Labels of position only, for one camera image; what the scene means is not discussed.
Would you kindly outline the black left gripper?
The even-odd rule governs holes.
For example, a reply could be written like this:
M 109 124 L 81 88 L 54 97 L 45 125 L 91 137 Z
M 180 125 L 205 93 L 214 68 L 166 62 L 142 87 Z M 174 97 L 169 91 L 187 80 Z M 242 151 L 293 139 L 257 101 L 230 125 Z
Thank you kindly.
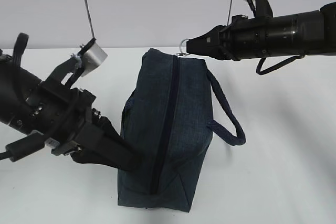
M 85 122 L 95 99 L 87 90 L 48 78 L 27 99 L 32 106 L 25 122 L 27 132 L 47 136 L 45 144 L 55 156 L 73 152 L 70 156 L 76 163 L 100 164 L 125 171 L 138 169 L 141 154 L 118 134 L 107 117 Z

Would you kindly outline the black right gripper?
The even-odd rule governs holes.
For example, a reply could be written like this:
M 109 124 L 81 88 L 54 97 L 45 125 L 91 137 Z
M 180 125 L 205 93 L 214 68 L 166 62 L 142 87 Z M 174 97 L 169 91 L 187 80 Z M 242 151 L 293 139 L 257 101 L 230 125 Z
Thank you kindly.
M 204 35 L 189 39 L 186 52 L 217 60 L 257 59 L 260 57 L 260 19 L 233 16 L 228 26 L 218 25 Z

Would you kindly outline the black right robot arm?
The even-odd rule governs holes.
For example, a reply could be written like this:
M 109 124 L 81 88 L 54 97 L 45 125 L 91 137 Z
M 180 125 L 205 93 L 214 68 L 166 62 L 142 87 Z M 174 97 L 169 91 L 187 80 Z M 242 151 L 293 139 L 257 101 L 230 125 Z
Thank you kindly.
M 186 51 L 217 60 L 335 55 L 335 3 L 320 10 L 279 17 L 232 17 L 186 43 Z

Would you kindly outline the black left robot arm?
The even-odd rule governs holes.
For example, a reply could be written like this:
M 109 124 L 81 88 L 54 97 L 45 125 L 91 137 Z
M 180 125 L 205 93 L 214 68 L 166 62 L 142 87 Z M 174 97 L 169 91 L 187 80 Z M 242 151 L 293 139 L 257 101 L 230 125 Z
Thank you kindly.
M 6 145 L 1 159 L 16 162 L 49 146 L 53 155 L 80 164 L 137 169 L 141 154 L 93 108 L 92 93 L 72 86 L 78 74 L 62 84 L 74 64 L 69 59 L 40 80 L 11 60 L 1 61 L 1 122 L 24 135 Z

